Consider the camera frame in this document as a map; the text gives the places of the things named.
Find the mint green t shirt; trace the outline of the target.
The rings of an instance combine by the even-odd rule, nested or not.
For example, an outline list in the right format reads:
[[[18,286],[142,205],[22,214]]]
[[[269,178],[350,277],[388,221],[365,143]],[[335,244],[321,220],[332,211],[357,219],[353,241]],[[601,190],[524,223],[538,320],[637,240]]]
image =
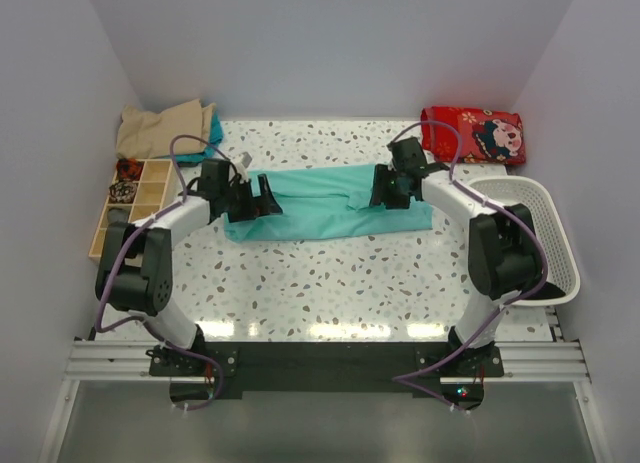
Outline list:
[[[373,164],[266,173],[283,213],[255,220],[224,222],[227,239],[253,241],[328,240],[431,230],[432,207],[412,202],[408,209],[369,205]]]

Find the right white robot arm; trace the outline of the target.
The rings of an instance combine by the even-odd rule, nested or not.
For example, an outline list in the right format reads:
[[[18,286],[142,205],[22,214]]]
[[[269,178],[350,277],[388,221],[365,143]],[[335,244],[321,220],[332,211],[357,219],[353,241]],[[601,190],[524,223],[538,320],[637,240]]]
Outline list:
[[[506,206],[462,183],[443,163],[429,163],[415,138],[387,148],[391,162],[375,166],[370,205],[400,210],[423,201],[464,230],[473,290],[450,331],[456,345],[446,350],[445,362],[452,373],[469,375],[481,363],[479,348],[495,341],[506,308],[536,295],[546,284],[548,263],[532,214],[523,204]]]

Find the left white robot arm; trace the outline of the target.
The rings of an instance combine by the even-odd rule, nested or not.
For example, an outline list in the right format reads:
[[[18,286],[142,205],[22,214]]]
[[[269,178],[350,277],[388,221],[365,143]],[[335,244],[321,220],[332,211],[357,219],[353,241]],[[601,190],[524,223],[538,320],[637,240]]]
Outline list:
[[[198,177],[186,182],[174,202],[149,217],[107,228],[95,293],[100,302],[98,333],[139,322],[185,375],[200,373],[207,351],[200,327],[172,297],[173,249],[190,234],[224,216],[231,223],[281,215],[268,176],[251,177],[247,163],[207,159]]]

